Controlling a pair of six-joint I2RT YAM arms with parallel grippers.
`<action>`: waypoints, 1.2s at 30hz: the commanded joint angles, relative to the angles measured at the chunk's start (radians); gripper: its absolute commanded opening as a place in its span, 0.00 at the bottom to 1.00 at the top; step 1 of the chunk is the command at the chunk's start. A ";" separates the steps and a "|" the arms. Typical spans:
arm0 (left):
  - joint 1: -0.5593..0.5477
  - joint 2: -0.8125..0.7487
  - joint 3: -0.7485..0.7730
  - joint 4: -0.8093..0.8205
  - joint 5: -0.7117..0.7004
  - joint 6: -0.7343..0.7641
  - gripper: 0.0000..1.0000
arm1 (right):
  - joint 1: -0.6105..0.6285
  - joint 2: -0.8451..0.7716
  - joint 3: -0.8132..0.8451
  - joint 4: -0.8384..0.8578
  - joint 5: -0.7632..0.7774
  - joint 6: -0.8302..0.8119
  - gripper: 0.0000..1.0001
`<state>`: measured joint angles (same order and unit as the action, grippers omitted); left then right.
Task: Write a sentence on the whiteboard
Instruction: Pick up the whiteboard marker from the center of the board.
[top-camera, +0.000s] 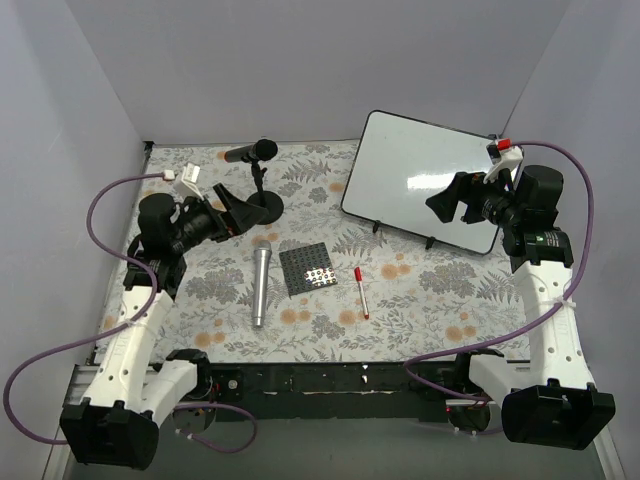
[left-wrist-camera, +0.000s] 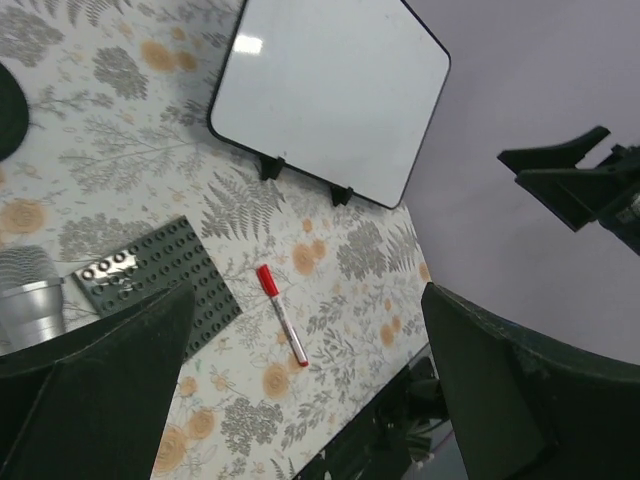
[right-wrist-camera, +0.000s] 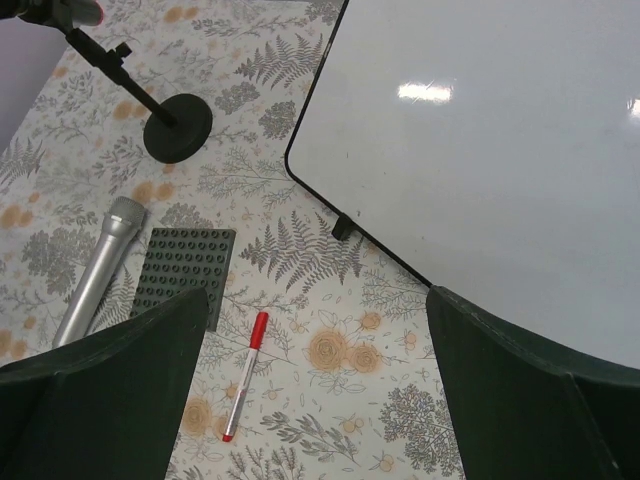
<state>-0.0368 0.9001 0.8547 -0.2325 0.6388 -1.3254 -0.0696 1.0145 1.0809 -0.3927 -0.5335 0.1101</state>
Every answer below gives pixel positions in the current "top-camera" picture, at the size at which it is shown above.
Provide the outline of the white whiteboard black frame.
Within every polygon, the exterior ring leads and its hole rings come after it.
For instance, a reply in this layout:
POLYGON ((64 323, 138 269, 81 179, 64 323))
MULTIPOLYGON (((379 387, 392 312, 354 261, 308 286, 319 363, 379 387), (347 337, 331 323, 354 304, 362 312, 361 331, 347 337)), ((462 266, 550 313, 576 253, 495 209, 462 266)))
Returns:
POLYGON ((344 213, 407 233, 486 255, 498 228, 489 222, 441 222, 426 200, 445 190, 458 172, 487 172, 490 136, 380 110, 369 113, 341 200, 344 213))

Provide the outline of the red white marker pen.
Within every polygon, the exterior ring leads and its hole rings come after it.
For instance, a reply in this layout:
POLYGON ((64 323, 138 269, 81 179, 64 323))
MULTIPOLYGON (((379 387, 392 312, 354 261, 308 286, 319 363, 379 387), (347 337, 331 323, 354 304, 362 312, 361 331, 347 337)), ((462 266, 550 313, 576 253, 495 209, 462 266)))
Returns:
POLYGON ((369 308, 368 308, 368 304, 367 304, 366 294, 365 294, 365 290, 364 290, 363 277, 362 277, 362 272, 361 272, 360 267, 356 267, 354 269, 354 276, 355 276, 355 280, 357 282, 357 286, 358 286, 358 290, 359 290, 359 296, 360 296, 363 316, 364 316, 365 320, 368 320, 370 318, 370 313, 369 313, 369 308))

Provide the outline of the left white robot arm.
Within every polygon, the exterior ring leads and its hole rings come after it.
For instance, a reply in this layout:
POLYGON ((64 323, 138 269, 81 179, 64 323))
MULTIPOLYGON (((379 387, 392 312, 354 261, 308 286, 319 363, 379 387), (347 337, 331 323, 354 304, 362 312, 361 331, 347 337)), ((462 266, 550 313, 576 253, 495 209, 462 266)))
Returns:
POLYGON ((60 416, 80 463, 144 470, 155 456, 161 425, 181 402, 193 402, 206 422, 220 407, 214 401, 220 382, 201 350, 174 350, 158 373, 147 375, 160 326, 186 272, 185 254, 205 241, 239 236, 267 215, 221 184, 214 191, 221 210, 207 197, 178 202, 166 193, 139 203, 139 234, 128 249, 116 333, 80 402, 64 406, 60 416))

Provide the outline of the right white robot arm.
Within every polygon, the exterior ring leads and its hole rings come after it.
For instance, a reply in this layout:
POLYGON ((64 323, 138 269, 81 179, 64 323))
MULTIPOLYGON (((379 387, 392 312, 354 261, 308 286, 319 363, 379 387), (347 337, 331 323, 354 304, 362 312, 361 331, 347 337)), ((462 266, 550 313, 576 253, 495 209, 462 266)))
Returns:
POLYGON ((575 279, 571 243, 555 225, 563 185, 560 172, 538 165, 525 167, 516 185, 507 171, 494 181, 458 172, 426 204, 448 223, 464 203, 463 222, 487 220, 502 230, 529 327, 528 372, 517 372, 494 349, 475 348, 457 355, 454 389, 469 398, 487 394, 512 442, 583 450, 616 406, 612 394, 595 386, 579 341, 569 291, 575 279))

